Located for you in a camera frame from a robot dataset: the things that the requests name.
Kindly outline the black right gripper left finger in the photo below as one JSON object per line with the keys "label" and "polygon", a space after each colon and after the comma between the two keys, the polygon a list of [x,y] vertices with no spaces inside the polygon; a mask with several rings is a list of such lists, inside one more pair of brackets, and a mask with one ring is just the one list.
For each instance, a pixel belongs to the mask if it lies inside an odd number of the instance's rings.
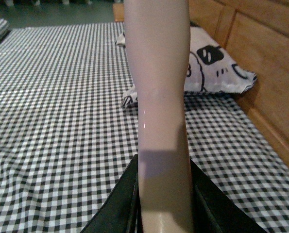
{"label": "black right gripper left finger", "polygon": [[137,168],[134,155],[102,207],[81,230],[83,233],[134,233],[137,219]]}

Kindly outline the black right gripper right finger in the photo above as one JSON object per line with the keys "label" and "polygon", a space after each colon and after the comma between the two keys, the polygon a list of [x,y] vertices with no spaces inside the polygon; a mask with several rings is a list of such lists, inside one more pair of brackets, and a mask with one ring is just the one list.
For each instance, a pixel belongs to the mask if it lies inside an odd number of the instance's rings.
{"label": "black right gripper right finger", "polygon": [[193,221],[197,233],[264,233],[254,220],[241,211],[190,162],[193,187]]}

